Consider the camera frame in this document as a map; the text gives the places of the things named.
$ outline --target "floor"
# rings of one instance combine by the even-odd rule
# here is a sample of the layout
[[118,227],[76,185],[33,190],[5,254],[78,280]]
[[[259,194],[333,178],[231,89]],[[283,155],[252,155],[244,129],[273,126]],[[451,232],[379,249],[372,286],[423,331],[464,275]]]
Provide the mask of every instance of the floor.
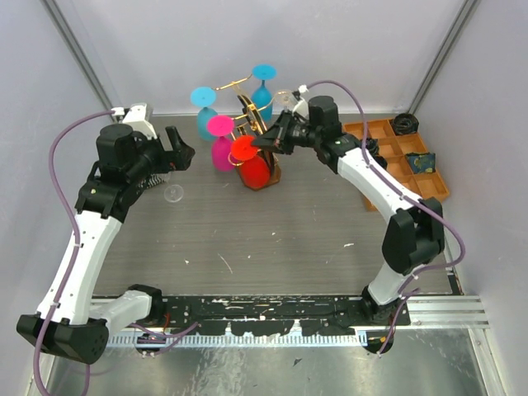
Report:
[[[119,295],[135,283],[165,295],[357,295],[374,279],[385,223],[312,150],[280,157],[280,183],[254,192],[236,172],[215,171],[194,117],[153,124],[161,134],[176,125],[196,150],[191,168],[170,180],[184,197],[167,202],[167,185],[141,196],[108,252],[96,295]],[[416,285],[422,293],[450,292],[445,271]]]
[[[468,332],[398,330],[381,359],[360,346],[175,347],[155,358],[108,348],[92,367],[88,395],[484,396]],[[49,390],[81,394],[83,368],[57,360]]]

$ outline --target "robotic arm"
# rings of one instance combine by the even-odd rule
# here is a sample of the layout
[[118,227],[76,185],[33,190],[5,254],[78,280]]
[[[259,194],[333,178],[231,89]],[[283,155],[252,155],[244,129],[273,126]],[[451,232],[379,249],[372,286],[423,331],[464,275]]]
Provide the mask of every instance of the robotic arm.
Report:
[[[372,157],[367,165],[361,142],[342,132],[337,105],[331,97],[313,97],[306,112],[305,100],[298,92],[294,95],[299,105],[292,111],[282,111],[276,123],[252,145],[278,154],[292,154],[295,146],[310,147],[321,163],[356,186],[376,206],[388,224],[382,245],[384,264],[363,289],[361,307],[371,321],[386,323],[399,304],[400,289],[407,278],[444,250],[442,224],[401,197],[420,201],[440,216],[441,204],[434,198],[423,200],[402,186]],[[303,114],[296,111],[300,107]],[[370,167],[376,167],[398,192],[374,175]]]
[[[180,138],[176,127],[166,128],[172,150],[166,151],[153,126],[146,104],[114,109],[117,124],[97,138],[99,160],[75,204],[81,242],[73,271],[45,334],[43,351],[91,364],[101,357],[109,337],[140,319],[152,324],[165,313],[161,290],[131,286],[109,304],[90,309],[93,289],[114,237],[129,208],[156,175],[185,171],[195,150]],[[22,315],[16,330],[35,345],[44,318],[68,267],[75,239],[72,234],[57,275],[36,314]]]

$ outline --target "wooden organizer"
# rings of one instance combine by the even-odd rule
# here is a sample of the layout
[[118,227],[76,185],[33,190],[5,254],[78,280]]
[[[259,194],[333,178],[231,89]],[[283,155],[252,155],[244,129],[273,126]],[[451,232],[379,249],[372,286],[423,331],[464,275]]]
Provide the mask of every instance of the wooden organizer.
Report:
[[[353,134],[358,139],[363,138],[363,124],[344,124],[343,129],[348,134]],[[427,153],[419,133],[397,136],[390,120],[376,120],[369,122],[369,137],[378,140],[379,155],[387,160],[387,172],[409,190],[422,196],[424,199],[435,197],[440,202],[449,196],[449,190],[436,169],[434,173],[413,174],[405,154]],[[367,210],[376,210],[375,206],[363,196]]]

